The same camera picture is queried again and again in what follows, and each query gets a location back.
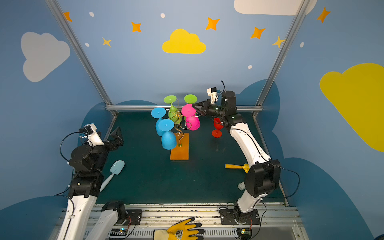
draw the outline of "wooden base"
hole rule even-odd
[[[177,146],[170,151],[171,160],[189,160],[189,133],[184,133],[181,139],[181,147],[179,147],[180,133],[175,133]]]

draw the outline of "work glove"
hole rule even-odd
[[[201,227],[201,223],[188,224],[194,221],[195,218],[191,217],[181,221],[168,230],[159,229],[155,230],[153,234],[154,240],[203,240],[203,236],[194,236],[196,234],[204,234],[204,229],[192,229]]]

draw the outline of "glove cuff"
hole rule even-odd
[[[168,240],[169,234],[164,229],[155,230],[153,233],[153,240]]]

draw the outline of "light blue shovel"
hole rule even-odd
[[[110,171],[111,171],[111,175],[101,184],[101,188],[100,188],[100,192],[105,188],[105,186],[111,181],[112,177],[115,175],[115,174],[119,174],[122,170],[122,168],[124,167],[125,165],[125,162],[123,160],[118,160],[116,161]]]

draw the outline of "dark green table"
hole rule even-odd
[[[252,116],[242,113],[255,139],[261,143]],[[113,129],[121,128],[124,146],[110,152],[103,175],[117,160],[125,162],[124,169],[115,175],[100,193],[97,202],[122,200],[138,203],[214,203],[236,202],[243,194],[237,184],[244,181],[242,169],[226,169],[225,164],[243,165],[247,161],[239,145],[225,130],[214,138],[215,129],[209,117],[200,117],[201,126],[189,132],[189,160],[171,161],[170,150],[161,146],[155,130],[156,119],[150,112],[121,112]],[[282,197],[275,190],[271,197]],[[265,199],[283,202],[283,199]]]

